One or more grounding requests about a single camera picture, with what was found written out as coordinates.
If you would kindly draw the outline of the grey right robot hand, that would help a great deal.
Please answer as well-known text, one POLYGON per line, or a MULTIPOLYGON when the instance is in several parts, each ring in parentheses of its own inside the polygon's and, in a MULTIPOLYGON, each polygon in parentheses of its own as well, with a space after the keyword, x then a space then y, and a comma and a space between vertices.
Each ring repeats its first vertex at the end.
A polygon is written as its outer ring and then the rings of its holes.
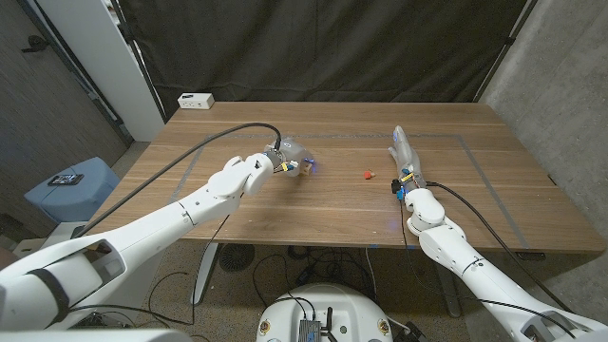
POLYGON ((398 178, 405 183, 408 191, 415 188, 426 188, 427 182, 422 175, 420 159, 410 146, 407 136, 400 125, 392 133, 393 146, 389 152, 395 160, 398 178))

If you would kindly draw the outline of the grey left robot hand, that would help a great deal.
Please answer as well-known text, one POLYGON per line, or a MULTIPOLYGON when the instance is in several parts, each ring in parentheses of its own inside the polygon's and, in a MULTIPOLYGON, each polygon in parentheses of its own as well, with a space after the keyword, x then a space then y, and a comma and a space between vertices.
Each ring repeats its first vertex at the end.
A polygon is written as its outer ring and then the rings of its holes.
POLYGON ((313 155, 292 138, 284 138, 279 146, 273 142, 264 148, 275 167, 275 173, 285 173, 289 177, 309 176, 314 165, 313 155))

